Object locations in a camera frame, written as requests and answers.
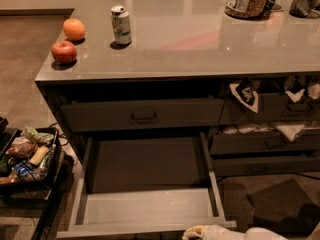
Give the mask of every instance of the red apple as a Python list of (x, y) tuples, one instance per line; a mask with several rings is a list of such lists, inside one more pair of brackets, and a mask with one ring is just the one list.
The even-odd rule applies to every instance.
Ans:
[(56, 62), (70, 64), (77, 58), (77, 49), (70, 41), (60, 40), (52, 45), (51, 54)]

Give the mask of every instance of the food package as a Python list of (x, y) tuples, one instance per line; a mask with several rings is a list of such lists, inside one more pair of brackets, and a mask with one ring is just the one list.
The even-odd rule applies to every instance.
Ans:
[(269, 132), (273, 131), (274, 127), (271, 126), (268, 123), (260, 123), (260, 124), (254, 124), (254, 123), (247, 123), (247, 124), (238, 124), (237, 129), (242, 134), (246, 133), (261, 133), (261, 132)]
[(7, 185), (18, 181), (18, 175), (15, 171), (12, 171), (8, 177), (0, 177), (0, 185)]
[(42, 159), (49, 153), (50, 149), (47, 146), (41, 146), (37, 152), (31, 157), (29, 162), (35, 166), (38, 166)]
[(239, 134), (240, 132), (234, 125), (226, 125), (222, 128), (222, 133), (226, 135)]
[(29, 158), (38, 149), (38, 145), (25, 137), (16, 137), (5, 155), (17, 159)]
[(54, 136), (50, 133), (39, 133), (36, 129), (26, 126), (22, 132), (21, 136), (38, 143), (38, 144), (49, 144), (53, 140)]
[(3, 156), (0, 160), (0, 177), (7, 176), (9, 174), (8, 156)]
[(256, 91), (257, 81), (249, 79), (240, 80), (230, 84), (231, 93), (239, 100), (241, 104), (258, 113), (259, 96)]
[(320, 121), (307, 121), (303, 130), (304, 131), (320, 130)]
[(308, 83), (308, 96), (313, 100), (317, 100), (320, 98), (320, 77), (319, 76), (315, 76), (310, 79)]
[(282, 133), (290, 142), (293, 142), (300, 136), (304, 129), (305, 121), (279, 121), (273, 122), (273, 126)]
[(284, 83), (284, 92), (296, 103), (301, 100), (306, 88), (305, 76), (289, 76)]
[(250, 19), (260, 16), (266, 0), (226, 0), (225, 12), (236, 18)]

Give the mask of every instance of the drawer front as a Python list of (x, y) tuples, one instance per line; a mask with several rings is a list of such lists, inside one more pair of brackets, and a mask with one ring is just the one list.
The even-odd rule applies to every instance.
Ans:
[(320, 104), (290, 104), (287, 95), (260, 94), (258, 113), (255, 113), (237, 100), (226, 99), (220, 124), (240, 124), (280, 120), (320, 120)]
[(61, 107), (73, 132), (217, 125), (213, 98), (73, 103)]
[(320, 168), (319, 157), (303, 154), (221, 158), (215, 159), (213, 164), (217, 177), (314, 172)]
[(212, 155), (259, 152), (284, 152), (320, 149), (320, 135), (302, 135), (289, 142), (280, 134), (273, 135), (216, 135), (210, 148)]

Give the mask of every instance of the drawer handle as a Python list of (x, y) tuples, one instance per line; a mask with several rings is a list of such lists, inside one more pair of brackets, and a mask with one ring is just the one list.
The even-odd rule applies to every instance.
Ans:
[(284, 140), (266, 140), (262, 145), (262, 149), (274, 149), (274, 148), (282, 148), (286, 145)]
[(158, 115), (156, 112), (133, 112), (131, 113), (131, 120), (137, 124), (150, 124), (158, 122)]
[(259, 167), (259, 166), (256, 166), (256, 167), (250, 167), (250, 171), (251, 173), (253, 174), (261, 174), (261, 173), (266, 173), (268, 172), (268, 167), (267, 166), (262, 166), (262, 167)]
[(288, 104), (288, 109), (292, 113), (304, 113), (311, 112), (313, 110), (313, 106), (310, 103), (306, 104)]

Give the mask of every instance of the tray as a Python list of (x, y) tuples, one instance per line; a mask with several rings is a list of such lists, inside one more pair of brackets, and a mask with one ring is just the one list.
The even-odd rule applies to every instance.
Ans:
[(0, 117), (0, 133), (3, 132), (8, 125), (8, 120), (6, 118)]
[(6, 150), (10, 147), (18, 131), (19, 129), (17, 128), (6, 128), (3, 132), (0, 132), (0, 161)]
[[(41, 179), (34, 179), (32, 181), (19, 181), (19, 182), (13, 182), (13, 183), (8, 183), (8, 184), (0, 184), (0, 189), (7, 189), (7, 188), (18, 188), (19, 186), (31, 186), (34, 184), (43, 184), (43, 186), (48, 186), (49, 184), (51, 184), (53, 182), (53, 178), (56, 174), (56, 162), (58, 159), (58, 147), (59, 147), (59, 131), (58, 129), (56, 129), (55, 127), (50, 127), (50, 128), (37, 128), (36, 129), (39, 133), (49, 133), (49, 134), (53, 134), (53, 140), (50, 143), (50, 147), (52, 147), (52, 145), (55, 144), (55, 150), (53, 153), (53, 158), (50, 161), (48, 170), (46, 175), (41, 178)], [(5, 145), (5, 148), (2, 150), (1, 155), (0, 155), (0, 161), (2, 159), (4, 159), (4, 153), (8, 150), (8, 148), (10, 147), (11, 143), (13, 142), (13, 140), (16, 137), (19, 137), (22, 133), (22, 130), (16, 130), (14, 131), (14, 133), (12, 134), (12, 137), (9, 139), (7, 145)]]

